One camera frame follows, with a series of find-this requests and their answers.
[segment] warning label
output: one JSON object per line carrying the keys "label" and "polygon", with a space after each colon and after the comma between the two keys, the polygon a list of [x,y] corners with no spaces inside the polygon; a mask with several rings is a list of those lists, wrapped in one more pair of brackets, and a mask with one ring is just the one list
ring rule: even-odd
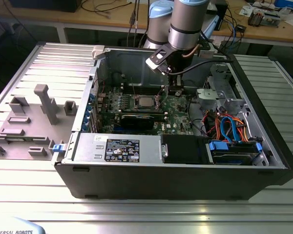
{"label": "warning label", "polygon": [[108,139],[106,141],[105,161],[139,162],[139,140]]}

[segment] wooden desk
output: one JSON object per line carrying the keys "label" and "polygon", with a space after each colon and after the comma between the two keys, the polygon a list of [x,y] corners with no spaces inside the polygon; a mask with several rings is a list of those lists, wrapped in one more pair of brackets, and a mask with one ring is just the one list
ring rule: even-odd
{"label": "wooden desk", "polygon": [[[110,19],[108,19],[94,12],[85,11],[82,8],[77,9],[77,11],[74,13],[69,13],[51,10],[13,8],[8,0],[5,0],[5,2],[13,14],[24,24],[56,27],[61,43],[67,43],[67,37],[64,28],[128,32],[129,19],[134,8],[134,4],[130,4],[111,10]],[[107,2],[111,1],[95,0],[96,5]],[[99,7],[99,9],[104,10],[126,3],[126,0],[118,0],[111,5]],[[93,10],[94,7],[92,0],[86,2],[84,7],[86,9]],[[2,0],[0,0],[0,20],[7,23],[17,23],[17,21],[11,16],[6,7],[3,5]],[[140,4],[137,32],[144,33],[146,28],[147,5]]]}
{"label": "wooden desk", "polygon": [[[5,0],[5,2],[8,4],[14,15],[24,24],[56,27],[61,43],[67,43],[64,28],[127,32],[129,27],[129,18],[134,7],[134,4],[131,4],[111,10],[110,19],[107,19],[106,17],[100,16],[96,13],[85,11],[82,8],[79,8],[75,13],[68,13],[50,10],[12,8],[8,0]],[[106,2],[106,0],[95,0],[96,5]],[[278,28],[267,26],[248,26],[248,18],[238,15],[238,7],[246,5],[246,2],[244,0],[228,0],[228,2],[230,4],[232,16],[238,21],[239,24],[247,27],[242,40],[243,42],[293,46],[293,26],[285,22],[281,22]],[[126,0],[118,0],[111,5],[102,6],[100,9],[103,10],[112,8],[126,3]],[[92,10],[92,0],[89,0],[84,7]],[[0,0],[0,19],[1,21],[7,23],[17,22],[6,10],[5,6],[2,4],[2,0]],[[146,27],[147,5],[141,4],[139,10],[138,33],[143,33]],[[225,37],[230,36],[230,34],[231,31],[229,30],[227,24],[223,23],[220,31],[213,32],[213,39],[222,41]]]}
{"label": "wooden desk", "polygon": [[[268,27],[268,26],[259,26],[252,27],[248,25],[248,17],[239,15],[240,7],[247,5],[244,0],[228,0],[229,9],[232,12],[233,18],[237,20],[238,24],[241,24],[246,28],[243,42],[249,43],[260,43],[260,44],[273,44],[273,45],[285,45],[287,43],[290,45],[293,43],[293,26],[281,22],[279,27]],[[227,37],[230,36],[231,31],[228,28],[227,23],[223,23],[220,31],[214,31],[214,36]]]}

